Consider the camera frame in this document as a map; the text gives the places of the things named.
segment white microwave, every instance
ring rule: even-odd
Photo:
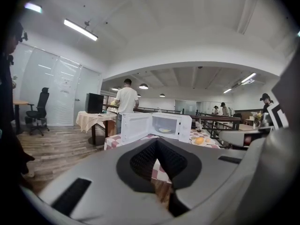
[[[188,143],[192,118],[162,112],[126,113],[122,115],[122,144],[132,143],[148,134],[168,137]]]

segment checkered tablecloth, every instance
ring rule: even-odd
[[[209,138],[209,136],[207,134],[205,134],[204,130],[202,130],[201,132],[197,132],[196,130],[192,129],[191,133],[190,133],[190,136],[203,136],[203,137]],[[145,136],[145,137],[141,138],[140,140],[146,140],[146,139],[151,139],[151,138],[156,138],[156,137],[158,137],[158,136],[153,135],[153,134],[149,134],[148,136]],[[110,136],[110,137],[107,137],[105,139],[104,150],[114,149],[114,148],[117,148],[117,147],[120,147],[120,146],[122,146],[122,143],[121,143],[121,134]],[[217,148],[217,149],[220,148],[216,144],[214,144],[214,145],[206,145],[205,142],[203,143],[202,146],[210,147],[210,148]],[[155,164],[153,166],[152,178],[153,179],[157,179],[157,180],[161,180],[161,181],[166,181],[168,183],[171,183],[168,175],[165,173],[165,171],[161,167],[161,165],[160,165],[160,163],[159,163],[158,160],[156,160],[156,162],[155,162]]]

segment pants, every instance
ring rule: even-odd
[[[122,126],[122,114],[118,113],[118,115],[117,115],[117,134],[121,133],[121,126]]]

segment office chair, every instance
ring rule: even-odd
[[[35,120],[40,120],[41,123],[42,123],[42,125],[39,125],[38,121],[37,121],[36,126],[31,126],[29,135],[32,135],[32,132],[34,130],[40,131],[42,136],[44,136],[43,132],[41,131],[42,129],[47,129],[48,131],[50,131],[49,128],[47,127],[47,118],[46,118],[47,112],[46,112],[46,109],[45,109],[46,103],[47,103],[48,98],[49,98],[48,89],[49,88],[43,88],[42,89],[42,92],[39,95],[39,100],[38,100],[38,104],[37,104],[37,111],[34,111],[32,109],[34,104],[28,104],[28,105],[31,106],[31,111],[26,112],[27,116],[29,118],[33,119],[34,121]]]

